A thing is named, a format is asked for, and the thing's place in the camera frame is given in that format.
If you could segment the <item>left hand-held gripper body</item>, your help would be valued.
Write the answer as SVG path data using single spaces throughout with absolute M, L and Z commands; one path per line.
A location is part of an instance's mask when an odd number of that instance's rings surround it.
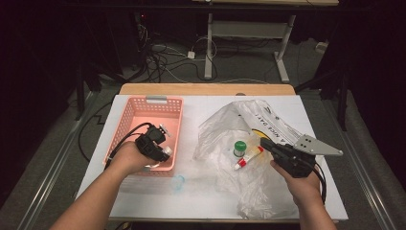
M 154 161 L 166 162 L 171 156 L 171 148 L 160 147 L 160 144 L 166 141 L 166 134 L 167 130 L 163 125 L 151 125 L 146 133 L 135 140 L 135 144 L 142 155 Z

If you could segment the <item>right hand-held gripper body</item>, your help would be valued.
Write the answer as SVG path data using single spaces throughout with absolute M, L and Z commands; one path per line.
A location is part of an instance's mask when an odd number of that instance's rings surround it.
M 344 154 L 340 149 L 307 134 L 302 135 L 293 145 L 275 144 L 280 152 L 271 152 L 274 161 L 294 178 L 308 177 L 315 168 L 317 155 L 342 156 Z

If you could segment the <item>red and white ointment tube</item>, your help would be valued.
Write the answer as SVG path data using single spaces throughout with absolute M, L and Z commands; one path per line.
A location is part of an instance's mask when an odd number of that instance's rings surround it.
M 263 147 L 253 146 L 234 165 L 234 169 L 244 168 L 252 159 L 263 153 Z

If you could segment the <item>pink perforated plastic basket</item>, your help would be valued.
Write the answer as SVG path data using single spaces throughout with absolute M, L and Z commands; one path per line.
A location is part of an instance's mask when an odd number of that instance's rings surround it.
M 117 149 L 126 141 L 133 141 L 154 125 L 163 125 L 166 130 L 166 141 L 160 147 L 170 147 L 171 156 L 166 162 L 157 166 L 146 167 L 140 175 L 173 176 L 177 152 L 177 143 L 183 115 L 183 99 L 167 96 L 129 96 L 112 136 L 110 146 L 103 164 L 108 167 Z

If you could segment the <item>green capped small bottle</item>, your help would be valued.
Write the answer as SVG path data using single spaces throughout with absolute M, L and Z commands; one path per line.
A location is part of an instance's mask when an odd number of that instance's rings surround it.
M 247 149 L 247 145 L 244 141 L 236 141 L 234 143 L 233 154 L 236 157 L 242 157 L 245 154 L 246 149 Z

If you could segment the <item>clear printed plastic bag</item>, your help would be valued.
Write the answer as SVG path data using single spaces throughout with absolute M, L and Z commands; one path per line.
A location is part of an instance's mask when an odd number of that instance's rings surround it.
M 235 170 L 241 157 L 233 154 L 234 143 L 244 141 L 245 153 L 259 146 L 261 137 L 292 145 L 301 132 L 287 124 L 264 100 L 228 103 L 199 126 L 193 158 L 202 161 L 216 174 L 214 187 L 237 197 L 237 213 L 245 219 L 294 219 L 298 216 L 287 185 L 269 162 L 271 153 L 252 159 Z

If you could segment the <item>person's left hand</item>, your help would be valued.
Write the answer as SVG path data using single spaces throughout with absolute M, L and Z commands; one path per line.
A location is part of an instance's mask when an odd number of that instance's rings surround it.
M 157 161 L 141 154 L 133 142 L 125 142 L 120 147 L 109 168 L 123 176 L 140 172 L 145 166 L 156 165 Z

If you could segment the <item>person's right hand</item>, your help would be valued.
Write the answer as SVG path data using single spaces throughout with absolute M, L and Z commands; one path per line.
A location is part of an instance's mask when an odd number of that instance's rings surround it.
M 320 192 L 320 180 L 315 172 L 308 177 L 294 178 L 274 160 L 270 165 L 284 178 L 289 192 L 298 207 L 309 207 L 316 203 L 323 203 Z

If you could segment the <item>black stand leg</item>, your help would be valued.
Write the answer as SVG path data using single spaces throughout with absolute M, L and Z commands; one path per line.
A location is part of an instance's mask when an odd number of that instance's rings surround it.
M 81 118 L 85 108 L 82 68 L 80 64 L 78 65 L 76 74 L 77 74 L 77 107 L 78 107 L 78 114 L 76 120 L 78 121 Z

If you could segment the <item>metal floor rail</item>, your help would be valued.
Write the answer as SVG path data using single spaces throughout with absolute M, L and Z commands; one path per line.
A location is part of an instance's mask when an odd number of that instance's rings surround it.
M 357 107 L 350 102 L 346 126 L 336 119 L 335 103 L 324 107 L 344 156 L 332 162 L 350 219 L 348 229 L 406 230 L 406 193 L 370 136 Z
M 74 121 L 71 129 L 69 130 L 67 136 L 58 149 L 53 163 L 51 164 L 45 177 L 42 179 L 39 188 L 35 192 L 34 198 L 23 219 L 21 219 L 17 230 L 32 230 L 36 219 L 39 216 L 45 202 L 47 201 L 50 192 L 54 188 L 61 169 L 63 168 L 65 161 L 68 158 L 69 149 L 73 145 L 75 138 L 79 135 L 79 130 L 83 127 L 85 119 L 90 113 L 90 110 L 92 109 L 98 96 L 98 92 L 88 93 L 84 101 L 84 111 L 81 113 L 81 116 Z

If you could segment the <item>white metal desk frame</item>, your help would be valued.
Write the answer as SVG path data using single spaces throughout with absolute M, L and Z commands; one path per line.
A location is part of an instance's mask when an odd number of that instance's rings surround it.
M 294 27 L 296 16 L 290 15 L 289 19 L 283 23 L 276 22 L 244 22 L 244 21 L 225 21 L 214 20 L 214 16 L 208 14 L 207 22 L 207 48 L 205 55 L 204 79 L 213 78 L 213 58 L 216 46 L 213 37 L 244 37 L 244 38 L 276 38 L 282 41 L 281 48 L 273 54 L 281 81 L 289 83 L 290 79 L 283 63 L 283 56 L 291 32 Z

